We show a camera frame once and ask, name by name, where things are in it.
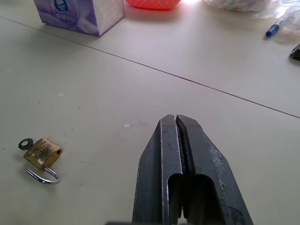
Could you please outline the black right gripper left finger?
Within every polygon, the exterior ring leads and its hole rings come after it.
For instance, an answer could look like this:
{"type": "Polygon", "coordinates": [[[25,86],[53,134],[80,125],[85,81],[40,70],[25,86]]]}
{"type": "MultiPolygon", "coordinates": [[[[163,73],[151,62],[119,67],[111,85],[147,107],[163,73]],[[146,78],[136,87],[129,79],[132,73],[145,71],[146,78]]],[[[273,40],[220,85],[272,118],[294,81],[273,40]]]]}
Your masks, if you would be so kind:
{"type": "Polygon", "coordinates": [[[177,225],[183,178],[180,133],[173,115],[159,120],[138,165],[132,221],[177,225]]]}

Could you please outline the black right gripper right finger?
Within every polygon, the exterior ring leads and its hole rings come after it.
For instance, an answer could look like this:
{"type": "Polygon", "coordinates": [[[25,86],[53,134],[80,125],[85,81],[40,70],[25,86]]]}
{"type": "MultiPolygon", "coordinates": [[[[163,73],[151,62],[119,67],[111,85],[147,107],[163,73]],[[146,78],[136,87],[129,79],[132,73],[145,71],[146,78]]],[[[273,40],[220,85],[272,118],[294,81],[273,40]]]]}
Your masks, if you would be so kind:
{"type": "Polygon", "coordinates": [[[184,218],[192,225],[254,225],[224,155],[194,119],[178,115],[184,154],[184,218]]]}

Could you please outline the brass padlock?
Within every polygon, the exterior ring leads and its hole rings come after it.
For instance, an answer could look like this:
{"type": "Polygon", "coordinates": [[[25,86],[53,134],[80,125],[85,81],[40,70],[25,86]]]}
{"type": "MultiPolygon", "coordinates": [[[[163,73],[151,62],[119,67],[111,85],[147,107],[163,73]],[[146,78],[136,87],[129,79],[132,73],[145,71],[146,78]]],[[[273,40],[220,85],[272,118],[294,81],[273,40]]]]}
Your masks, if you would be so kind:
{"type": "Polygon", "coordinates": [[[25,151],[26,152],[23,157],[40,171],[49,173],[54,177],[54,180],[44,179],[30,169],[26,170],[28,175],[42,184],[57,185],[60,183],[60,176],[50,167],[61,156],[63,152],[61,147],[49,141],[47,138],[42,137],[38,141],[34,142],[30,149],[25,151]]]}

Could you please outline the silver padlock key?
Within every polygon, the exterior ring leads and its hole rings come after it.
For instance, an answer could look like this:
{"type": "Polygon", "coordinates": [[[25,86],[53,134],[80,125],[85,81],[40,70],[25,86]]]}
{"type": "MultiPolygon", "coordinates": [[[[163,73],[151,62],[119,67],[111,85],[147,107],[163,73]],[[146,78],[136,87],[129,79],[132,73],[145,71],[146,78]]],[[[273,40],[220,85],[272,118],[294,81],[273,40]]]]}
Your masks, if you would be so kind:
{"type": "Polygon", "coordinates": [[[21,150],[28,150],[33,146],[33,140],[31,138],[25,138],[18,144],[18,148],[21,150]]]}

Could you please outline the black binder clip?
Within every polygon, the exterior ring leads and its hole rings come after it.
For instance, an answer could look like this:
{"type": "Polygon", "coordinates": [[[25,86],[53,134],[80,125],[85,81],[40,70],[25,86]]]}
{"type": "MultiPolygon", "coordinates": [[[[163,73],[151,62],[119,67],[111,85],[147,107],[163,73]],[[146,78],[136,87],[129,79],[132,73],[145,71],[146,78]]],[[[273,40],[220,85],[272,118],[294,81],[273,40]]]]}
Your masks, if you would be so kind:
{"type": "Polygon", "coordinates": [[[300,44],[298,44],[290,53],[290,59],[300,61],[300,44]]]}

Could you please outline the blue capped pen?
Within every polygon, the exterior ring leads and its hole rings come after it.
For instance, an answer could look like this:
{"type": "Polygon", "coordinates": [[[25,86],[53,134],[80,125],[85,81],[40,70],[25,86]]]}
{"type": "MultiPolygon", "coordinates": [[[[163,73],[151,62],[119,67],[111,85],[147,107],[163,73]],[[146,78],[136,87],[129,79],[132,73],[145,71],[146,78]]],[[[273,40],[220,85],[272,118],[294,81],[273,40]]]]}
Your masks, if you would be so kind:
{"type": "Polygon", "coordinates": [[[265,33],[267,38],[273,36],[283,26],[285,19],[280,19],[277,23],[273,24],[265,33]]]}

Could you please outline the red plastic basket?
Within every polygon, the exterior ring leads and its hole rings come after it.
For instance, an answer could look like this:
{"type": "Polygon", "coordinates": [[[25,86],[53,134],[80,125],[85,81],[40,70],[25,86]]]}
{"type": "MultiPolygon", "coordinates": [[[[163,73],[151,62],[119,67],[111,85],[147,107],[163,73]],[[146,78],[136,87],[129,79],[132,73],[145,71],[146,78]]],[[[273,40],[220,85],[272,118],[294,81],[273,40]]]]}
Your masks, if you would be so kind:
{"type": "Polygon", "coordinates": [[[181,0],[125,0],[129,5],[136,8],[169,10],[173,9],[181,0]]]}

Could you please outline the clear plastic bag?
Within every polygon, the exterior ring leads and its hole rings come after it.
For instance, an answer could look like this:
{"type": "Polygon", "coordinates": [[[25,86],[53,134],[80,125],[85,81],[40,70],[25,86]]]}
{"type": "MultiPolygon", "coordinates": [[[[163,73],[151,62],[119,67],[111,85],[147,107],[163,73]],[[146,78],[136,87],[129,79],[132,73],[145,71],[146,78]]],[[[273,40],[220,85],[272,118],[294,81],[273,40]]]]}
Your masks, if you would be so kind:
{"type": "Polygon", "coordinates": [[[300,35],[300,0],[204,0],[204,1],[208,3],[210,6],[218,9],[231,10],[240,13],[247,13],[251,15],[252,18],[254,19],[275,18],[276,21],[273,24],[277,23],[280,19],[285,19],[283,26],[279,30],[284,29],[288,32],[300,35]]]}

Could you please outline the purple tissue box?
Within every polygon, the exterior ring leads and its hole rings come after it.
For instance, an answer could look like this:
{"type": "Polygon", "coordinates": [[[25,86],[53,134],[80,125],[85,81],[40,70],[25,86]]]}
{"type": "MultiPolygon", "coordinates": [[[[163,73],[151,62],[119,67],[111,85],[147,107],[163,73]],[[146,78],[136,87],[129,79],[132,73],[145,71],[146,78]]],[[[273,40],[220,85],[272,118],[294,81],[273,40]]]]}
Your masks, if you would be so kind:
{"type": "Polygon", "coordinates": [[[43,23],[101,37],[125,16],[124,0],[33,0],[43,23]]]}

